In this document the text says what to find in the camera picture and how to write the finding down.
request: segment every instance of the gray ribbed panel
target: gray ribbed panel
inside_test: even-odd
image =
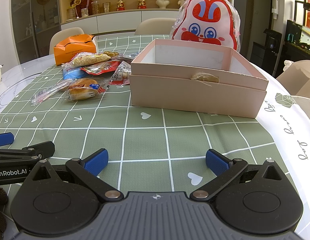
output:
[[[120,202],[107,203],[97,218],[74,234],[53,240],[300,240],[294,233],[253,237],[218,220],[210,205],[189,200],[183,192],[131,192]],[[17,240],[47,237],[18,234]]]

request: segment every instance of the blue cartoon eye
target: blue cartoon eye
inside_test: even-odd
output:
[[[198,36],[200,33],[200,27],[197,23],[193,23],[188,28],[188,31]]]
[[[204,32],[204,36],[206,39],[216,38],[217,36],[216,30],[213,27],[208,27]]]

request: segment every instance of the blue gripper pad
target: blue gripper pad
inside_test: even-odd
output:
[[[206,152],[206,165],[216,176],[219,176],[228,170],[233,165],[233,162],[219,152],[209,149]]]
[[[14,135],[11,132],[0,133],[0,146],[12,144],[14,142]]]
[[[99,149],[97,152],[89,155],[87,158],[81,160],[80,165],[85,170],[97,176],[108,164],[108,151],[106,149]]]

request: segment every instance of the golden figurine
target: golden figurine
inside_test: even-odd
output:
[[[118,0],[117,1],[117,9],[116,9],[116,11],[123,11],[123,10],[125,10],[124,2],[125,1],[123,1],[123,0]]]
[[[138,0],[138,1],[139,1],[138,9],[146,9],[146,3],[145,3],[146,0]]]

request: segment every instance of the white cabinet drawer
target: white cabinet drawer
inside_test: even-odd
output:
[[[141,12],[119,12],[97,16],[98,33],[136,30],[142,22]]]
[[[61,26],[62,30],[73,28],[73,27],[82,28],[85,34],[97,34],[98,33],[96,17],[80,19],[78,21],[69,22]]]
[[[142,22],[152,18],[177,18],[178,11],[142,11]]]

